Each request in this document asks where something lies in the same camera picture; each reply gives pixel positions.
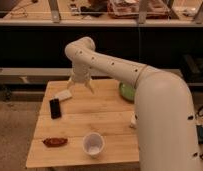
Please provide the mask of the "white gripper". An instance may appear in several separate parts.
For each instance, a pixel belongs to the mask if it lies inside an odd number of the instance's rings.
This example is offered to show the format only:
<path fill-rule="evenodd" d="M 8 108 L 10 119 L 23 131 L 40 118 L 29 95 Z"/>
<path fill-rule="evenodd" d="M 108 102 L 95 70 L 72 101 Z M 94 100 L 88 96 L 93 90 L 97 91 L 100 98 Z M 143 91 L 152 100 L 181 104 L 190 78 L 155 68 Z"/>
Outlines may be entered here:
<path fill-rule="evenodd" d="M 74 86 L 75 83 L 85 83 L 85 87 L 88 88 L 92 93 L 94 93 L 94 87 L 90 81 L 91 74 L 89 71 L 89 67 L 80 62 L 72 63 L 72 71 L 71 71 L 71 80 L 67 83 L 67 89 L 70 89 Z"/>

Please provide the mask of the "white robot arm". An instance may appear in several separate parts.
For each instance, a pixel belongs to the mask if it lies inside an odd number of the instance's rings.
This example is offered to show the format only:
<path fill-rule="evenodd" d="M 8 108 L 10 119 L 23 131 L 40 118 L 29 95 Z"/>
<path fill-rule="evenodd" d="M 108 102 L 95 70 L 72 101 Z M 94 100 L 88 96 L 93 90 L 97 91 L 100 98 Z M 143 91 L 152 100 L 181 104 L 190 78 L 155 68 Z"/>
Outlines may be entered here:
<path fill-rule="evenodd" d="M 193 99 L 178 75 L 97 53 L 83 37 L 66 45 L 69 84 L 90 84 L 91 68 L 135 89 L 134 113 L 141 171 L 202 171 Z"/>

